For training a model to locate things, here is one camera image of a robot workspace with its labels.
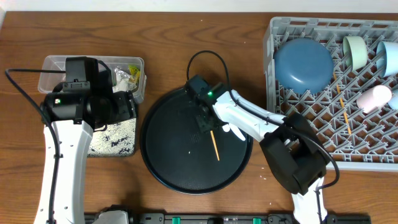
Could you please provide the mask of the yellow foil wrapper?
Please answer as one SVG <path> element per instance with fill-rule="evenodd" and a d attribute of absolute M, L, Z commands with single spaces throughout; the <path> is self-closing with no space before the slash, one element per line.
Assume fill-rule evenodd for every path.
<path fill-rule="evenodd" d="M 141 77 L 140 69 L 135 65 L 128 65 L 127 70 L 123 70 L 119 67 L 114 69 L 114 74 L 116 77 L 128 78 L 129 90 L 133 91 L 139 86 L 139 80 Z"/>

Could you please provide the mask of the green bowl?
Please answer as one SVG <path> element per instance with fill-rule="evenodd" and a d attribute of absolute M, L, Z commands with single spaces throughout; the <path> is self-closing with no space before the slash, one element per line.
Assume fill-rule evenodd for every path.
<path fill-rule="evenodd" d="M 363 68 L 368 61 L 368 52 L 365 41 L 360 36 L 346 36 L 343 38 L 343 55 L 348 55 L 347 66 L 352 71 Z"/>

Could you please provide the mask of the blue plate with rice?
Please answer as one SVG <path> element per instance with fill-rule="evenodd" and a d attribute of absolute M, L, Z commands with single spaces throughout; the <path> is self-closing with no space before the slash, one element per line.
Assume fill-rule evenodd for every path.
<path fill-rule="evenodd" d="M 326 47 L 312 39 L 284 43 L 274 54 L 275 79 L 288 90 L 303 94 L 323 91 L 333 73 L 333 59 Z"/>

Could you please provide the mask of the white napkin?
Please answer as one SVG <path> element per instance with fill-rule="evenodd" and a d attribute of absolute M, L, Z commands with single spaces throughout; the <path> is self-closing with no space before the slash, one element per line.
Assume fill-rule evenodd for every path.
<path fill-rule="evenodd" d="M 129 90 L 129 84 L 128 84 L 128 78 L 123 78 L 123 77 L 116 77 L 116 85 L 113 87 L 113 92 L 119 92 L 119 91 L 128 91 Z"/>

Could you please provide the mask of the white cup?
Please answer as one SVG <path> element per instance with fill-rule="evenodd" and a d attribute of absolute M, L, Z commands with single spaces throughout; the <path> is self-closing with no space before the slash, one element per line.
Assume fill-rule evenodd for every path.
<path fill-rule="evenodd" d="M 376 108 L 384 106 L 392 98 L 391 89 L 384 85 L 377 85 L 364 93 L 356 100 L 359 109 L 370 113 Z"/>

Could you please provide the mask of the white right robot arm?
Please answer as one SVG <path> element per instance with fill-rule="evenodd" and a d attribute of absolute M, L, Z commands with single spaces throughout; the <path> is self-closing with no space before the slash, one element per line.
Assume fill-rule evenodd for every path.
<path fill-rule="evenodd" d="M 222 83 L 187 82 L 185 89 L 205 121 L 240 139 L 250 136 L 260 144 L 273 176 L 292 195 L 297 223 L 326 222 L 323 189 L 327 185 L 323 181 L 333 159 L 306 118 L 264 110 Z"/>

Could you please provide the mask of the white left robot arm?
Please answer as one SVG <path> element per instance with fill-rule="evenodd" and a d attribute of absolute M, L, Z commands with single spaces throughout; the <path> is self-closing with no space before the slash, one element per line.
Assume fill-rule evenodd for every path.
<path fill-rule="evenodd" d="M 35 223 L 84 223 L 86 159 L 93 133 L 136 115 L 131 93 L 49 93 L 42 103 L 45 165 Z"/>

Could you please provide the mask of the light blue cup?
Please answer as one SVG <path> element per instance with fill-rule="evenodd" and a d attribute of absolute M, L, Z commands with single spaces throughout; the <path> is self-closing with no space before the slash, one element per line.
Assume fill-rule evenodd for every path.
<path fill-rule="evenodd" d="M 379 74 L 381 78 L 397 74 L 397 43 L 385 41 L 378 43 L 376 54 L 382 54 L 376 62 L 376 68 L 381 71 Z"/>
<path fill-rule="evenodd" d="M 388 102 L 388 105 L 393 110 L 398 109 L 398 89 L 392 91 L 392 98 Z"/>

